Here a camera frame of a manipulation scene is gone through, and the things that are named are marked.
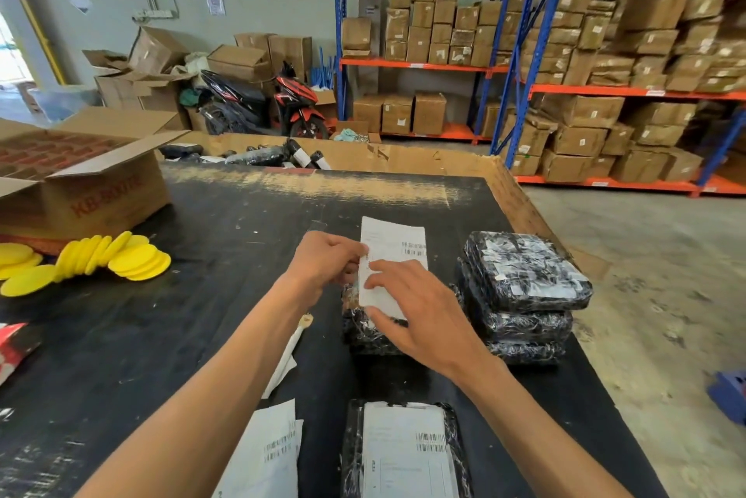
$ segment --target paper sheet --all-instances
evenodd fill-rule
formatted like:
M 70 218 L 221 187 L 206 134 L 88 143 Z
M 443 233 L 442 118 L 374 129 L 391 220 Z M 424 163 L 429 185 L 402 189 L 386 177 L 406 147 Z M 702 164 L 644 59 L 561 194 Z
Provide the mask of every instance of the paper sheet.
M 360 305 L 375 305 L 384 314 L 405 320 L 396 300 L 383 287 L 367 290 L 363 285 L 374 274 L 368 266 L 370 261 L 383 259 L 403 262 L 414 259 L 427 268 L 424 227 L 410 227 L 364 217 L 360 226 L 360 242 L 368 245 L 368 254 L 360 258 L 358 273 Z
M 298 498 L 298 454 L 303 421 L 295 400 L 256 410 L 213 498 Z
M 363 417 L 363 498 L 458 498 L 443 409 L 368 402 Z

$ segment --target shelf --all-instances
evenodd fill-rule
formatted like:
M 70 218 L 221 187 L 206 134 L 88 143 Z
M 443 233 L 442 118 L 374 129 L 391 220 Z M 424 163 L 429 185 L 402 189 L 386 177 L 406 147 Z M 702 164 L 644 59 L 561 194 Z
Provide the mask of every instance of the shelf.
M 466 125 L 459 123 L 445 123 L 443 124 L 443 133 L 440 135 L 419 135 L 418 133 L 410 132 L 406 135 L 397 132 L 380 132 L 381 136 L 386 137 L 412 137 L 412 138 L 439 138 L 444 141 L 479 141 L 489 143 L 492 141 L 492 137 L 475 137 L 471 129 Z
M 649 192 L 677 192 L 699 195 L 711 193 L 721 195 L 746 196 L 746 186 L 726 180 L 721 176 L 712 176 L 707 185 L 700 189 L 693 182 L 617 182 L 611 178 L 588 178 L 585 182 L 547 182 L 542 176 L 516 176 L 519 184 L 561 185 L 579 188 L 610 188 L 615 190 L 641 190 Z
M 746 101 L 746 91 L 732 91 L 729 94 L 700 94 L 682 91 L 658 91 L 645 88 L 628 88 L 613 85 L 559 85 L 534 84 L 531 94 L 572 94 L 620 96 L 623 98 L 674 98 L 674 99 L 729 99 L 731 101 Z
M 414 62 L 402 62 L 398 60 L 383 60 L 378 58 L 343 58 L 340 60 L 342 66 L 370 66 L 372 68 L 415 68 L 416 70 L 443 70 L 447 72 L 486 72 L 489 68 L 476 68 L 474 66 L 454 66 L 452 64 L 416 64 Z M 496 66 L 493 73 L 506 73 L 508 66 Z

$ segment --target metal shelving rack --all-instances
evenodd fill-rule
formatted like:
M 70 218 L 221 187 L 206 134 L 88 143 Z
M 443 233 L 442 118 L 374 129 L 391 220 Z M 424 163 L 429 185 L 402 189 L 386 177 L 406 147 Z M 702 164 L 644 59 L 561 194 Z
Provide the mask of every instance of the metal shelving rack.
M 502 29 L 505 20 L 507 2 L 508 0 L 502 0 L 502 6 L 500 8 L 500 18 L 498 20 L 497 28 L 495 29 L 495 38 L 492 41 L 490 66 L 488 68 L 476 68 L 472 66 L 455 66 L 451 64 L 413 64 L 410 62 L 385 60 L 380 57 L 373 57 L 370 59 L 344 58 L 342 57 L 342 19 L 347 16 L 347 0 L 334 0 L 336 22 L 336 56 L 337 64 L 339 65 L 336 71 L 338 118 L 340 120 L 347 119 L 346 99 L 348 95 L 348 66 L 368 66 L 373 68 L 415 68 L 421 70 L 469 72 L 475 73 L 476 76 L 474 77 L 474 87 L 471 92 L 469 114 L 467 116 L 466 124 L 446 123 L 443 127 L 443 133 L 440 135 L 419 135 L 410 133 L 409 135 L 392 134 L 392 136 L 410 136 L 414 138 L 440 138 L 455 141 L 470 141 L 473 145 L 479 142 L 489 142 L 492 137 L 482 137 L 480 136 L 480 132 L 492 77 L 496 73 L 506 73 L 508 71 L 508 68 L 505 66 L 495 66 L 495 61 L 498 54 L 498 43 L 502 35 Z M 477 105 L 478 94 L 480 95 L 480 99 Z M 388 135 L 388 133 L 382 132 L 381 135 Z
M 730 195 L 746 195 L 746 186 L 730 182 L 714 174 L 723 160 L 726 152 L 738 137 L 741 127 L 746 125 L 746 91 L 736 91 L 729 94 L 704 94 L 704 93 L 683 93 L 676 91 L 658 91 L 646 90 L 642 88 L 620 88 L 614 86 L 569 86 L 569 85 L 552 85 L 552 84 L 534 84 L 536 79 L 536 70 L 542 59 L 546 48 L 549 31 L 551 29 L 551 18 L 554 16 L 558 0 L 542 0 L 539 7 L 531 10 L 532 0 L 525 0 L 523 13 L 521 16 L 521 29 L 516 40 L 516 48 L 513 50 L 510 61 L 508 78 L 503 92 L 502 103 L 508 106 L 510 87 L 515 83 L 515 104 L 516 104 L 516 126 L 505 138 L 499 142 L 498 136 L 504 124 L 507 107 L 500 107 L 498 123 L 495 127 L 495 134 L 492 139 L 490 154 L 499 154 L 499 152 L 509 145 L 506 166 L 511 167 L 515 158 L 516 148 L 519 136 L 523 130 L 528 104 L 533 94 L 552 93 L 552 94 L 571 94 L 571 95 L 595 95 L 595 96 L 621 96 L 625 98 L 665 98 L 665 99 L 726 99 L 741 102 L 732 117 L 730 126 L 724 135 L 721 135 L 721 141 L 714 147 L 714 152 L 705 160 L 695 182 L 654 182 L 652 184 L 643 184 L 638 182 L 616 182 L 611 178 L 591 178 L 585 182 L 562 183 L 562 185 L 571 186 L 589 186 L 594 188 L 614 188 L 614 189 L 635 189 L 635 190 L 657 190 L 662 192 L 680 192 L 688 193 L 692 197 L 698 197 L 703 193 L 721 193 Z M 539 29 L 536 50 L 534 51 L 531 67 L 525 80 L 520 78 L 520 55 L 521 46 L 526 39 L 528 30 L 536 20 L 538 12 L 542 7 L 546 7 L 546 12 L 542 25 Z M 517 176 L 518 182 L 526 184 L 550 184 L 541 176 Z

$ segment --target open cardboard box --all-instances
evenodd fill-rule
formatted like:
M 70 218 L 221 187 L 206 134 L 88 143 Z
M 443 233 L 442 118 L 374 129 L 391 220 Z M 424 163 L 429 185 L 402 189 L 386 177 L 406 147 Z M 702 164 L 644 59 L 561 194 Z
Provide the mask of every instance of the open cardboard box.
M 416 146 L 305 138 L 296 140 L 308 154 L 322 151 L 333 170 L 483 178 L 516 233 L 538 235 L 553 241 L 560 252 L 570 256 L 575 265 L 591 279 L 600 280 L 609 270 L 610 264 L 602 258 L 563 246 L 498 156 Z M 211 136 L 192 131 L 181 137 L 179 142 L 202 145 L 205 148 L 204 154 L 220 155 L 226 150 L 245 150 L 249 145 L 282 145 L 285 137 L 235 133 Z
M 58 254 L 170 203 L 152 151 L 188 133 L 163 130 L 176 116 L 90 107 L 54 130 L 0 119 L 0 241 Z

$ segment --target black wrapped item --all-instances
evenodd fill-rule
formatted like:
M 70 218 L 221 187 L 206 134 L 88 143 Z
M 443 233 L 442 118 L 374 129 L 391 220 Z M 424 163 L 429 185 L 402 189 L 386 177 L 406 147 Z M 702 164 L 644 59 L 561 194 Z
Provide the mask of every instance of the black wrapped item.
M 464 253 L 483 298 L 508 313 L 584 309 L 593 287 L 554 245 L 535 235 L 474 231 Z
M 225 159 L 226 164 L 247 164 L 249 166 L 282 166 L 288 159 L 284 146 L 266 146 L 258 150 L 247 150 Z
M 565 356 L 565 343 L 528 341 L 487 341 L 487 349 L 505 364 L 557 364 Z
M 469 263 L 457 258 L 456 281 L 461 307 L 484 341 L 564 341 L 572 331 L 571 312 L 509 314 L 493 312 L 474 280 Z
M 347 424 L 342 441 L 342 465 L 341 465 L 341 498 L 362 498 L 365 464 L 363 461 L 363 425 L 365 419 L 366 402 L 361 399 L 350 400 L 347 408 Z M 417 406 L 416 403 L 392 404 L 388 406 Z M 471 489 L 471 475 L 469 474 L 469 463 L 466 461 L 466 453 L 463 448 L 461 431 L 459 429 L 456 412 L 449 404 L 436 402 L 434 406 L 443 409 L 444 433 L 447 453 L 450 455 L 453 470 L 453 478 L 459 498 L 472 498 L 474 493 Z
M 394 320 L 407 327 L 405 320 Z M 359 306 L 357 284 L 342 289 L 342 341 L 350 346 L 353 355 L 401 355 L 389 338 L 378 331 L 368 315 Z

